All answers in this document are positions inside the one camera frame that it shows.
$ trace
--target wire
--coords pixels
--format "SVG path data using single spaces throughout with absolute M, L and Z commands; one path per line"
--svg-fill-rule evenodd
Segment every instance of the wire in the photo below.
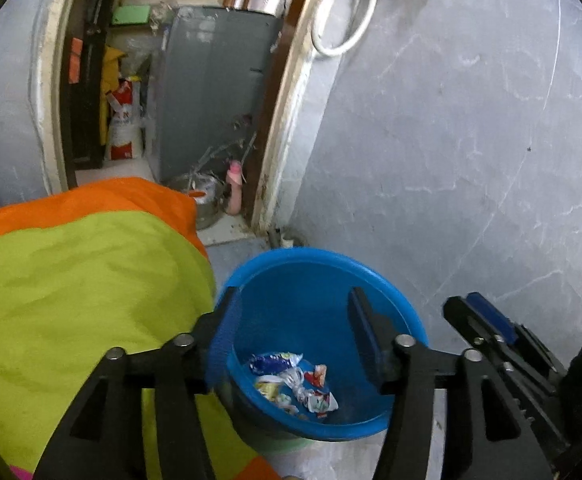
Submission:
M 325 47 L 322 44 L 322 31 L 324 30 L 324 25 L 326 20 L 331 13 L 331 7 L 335 0 L 322 0 L 318 5 L 318 9 L 315 12 L 315 18 L 313 19 L 313 26 L 311 27 L 311 41 L 315 49 L 327 57 L 341 56 L 345 52 L 348 52 L 351 48 L 356 46 L 357 42 L 360 41 L 363 34 L 367 30 L 369 23 L 371 23 L 371 17 L 373 16 L 373 11 L 375 10 L 375 4 L 377 0 L 369 0 L 369 6 L 367 7 L 367 13 L 365 14 L 362 22 L 360 23 L 357 30 L 351 35 L 351 37 L 342 43 L 340 46 L 334 48 Z

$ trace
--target red and white bag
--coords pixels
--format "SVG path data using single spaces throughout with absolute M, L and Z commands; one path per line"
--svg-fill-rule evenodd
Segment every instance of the red and white bag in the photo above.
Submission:
M 116 91 L 107 94 L 113 111 L 105 150 L 107 160 L 142 156 L 140 106 L 137 102 L 140 99 L 140 82 L 135 86 L 131 81 L 124 80 Z

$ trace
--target wooden door frame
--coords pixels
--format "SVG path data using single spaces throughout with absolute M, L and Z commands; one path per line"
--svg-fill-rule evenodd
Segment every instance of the wooden door frame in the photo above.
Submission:
M 277 49 L 267 81 L 267 87 L 263 99 L 263 107 L 258 120 L 257 135 L 253 146 L 253 153 L 248 157 L 244 165 L 244 174 L 247 182 L 242 189 L 242 212 L 244 218 L 254 230 L 258 229 L 258 202 L 263 200 L 266 191 L 268 175 L 263 174 L 265 166 L 265 154 L 271 151 L 271 137 L 276 127 L 277 116 L 279 115 L 280 103 L 279 98 L 289 92 L 289 85 L 284 85 L 285 79 L 292 69 L 291 65 L 295 60 L 290 59 L 293 40 L 301 41 L 297 36 L 300 35 L 299 23 L 301 17 L 306 14 L 306 4 L 308 0 L 291 0 L 289 12 L 285 17 L 285 22 L 280 33 Z

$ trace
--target pink bottle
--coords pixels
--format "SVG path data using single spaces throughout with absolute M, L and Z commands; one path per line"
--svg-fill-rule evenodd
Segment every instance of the pink bottle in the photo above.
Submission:
M 226 213 L 235 216 L 242 208 L 242 164 L 232 160 L 229 171 L 226 172 L 226 181 L 231 185 L 231 196 L 226 207 Z

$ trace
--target yellow cloth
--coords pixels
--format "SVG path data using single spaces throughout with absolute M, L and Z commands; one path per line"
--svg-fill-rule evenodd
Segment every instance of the yellow cloth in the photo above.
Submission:
M 107 144 L 107 117 L 109 114 L 108 92 L 118 89 L 118 60 L 127 54 L 112 46 L 105 46 L 100 80 L 100 145 Z

